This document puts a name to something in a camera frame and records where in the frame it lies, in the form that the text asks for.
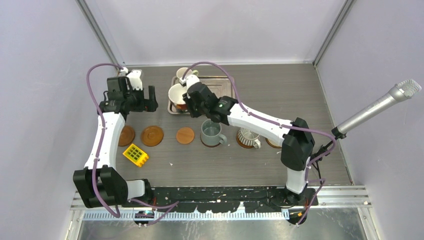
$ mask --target gray mug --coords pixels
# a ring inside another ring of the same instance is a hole
[[[201,124],[201,142],[208,147],[216,147],[219,144],[227,144],[227,137],[222,133],[221,124],[208,119]]]

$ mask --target microphone grille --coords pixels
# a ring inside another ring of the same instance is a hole
[[[402,90],[403,94],[411,98],[421,90],[421,86],[414,80],[408,79],[395,85],[397,89]]]

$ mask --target worn black surface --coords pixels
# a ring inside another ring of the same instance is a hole
[[[298,206],[304,206],[306,201],[310,203],[315,189],[307,188],[303,192],[304,198],[298,202]],[[280,212],[281,207],[288,208],[292,204],[285,199],[282,188],[275,186],[255,187],[156,187],[153,189],[156,197],[156,206],[166,206],[176,201],[179,204],[172,210],[178,213],[192,213],[196,209],[200,213],[212,211],[213,213],[235,212],[243,202],[246,213],[272,213]],[[127,202],[123,207],[139,207],[134,202]]]

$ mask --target white wall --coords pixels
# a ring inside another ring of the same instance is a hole
[[[0,239],[64,233],[97,125],[85,74],[108,61],[75,1],[0,1]],[[92,76],[99,96],[105,68]]]
[[[356,1],[318,70],[335,124],[412,78],[424,87],[424,1]],[[422,239],[424,92],[341,141],[383,239]]]
[[[87,0],[128,65],[312,62],[345,0]]]

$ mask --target microphone handle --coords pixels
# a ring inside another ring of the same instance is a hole
[[[349,119],[340,123],[338,126],[333,128],[331,132],[337,139],[344,139],[347,132],[397,103],[398,101],[388,92],[361,111],[357,112],[355,115],[351,116]]]

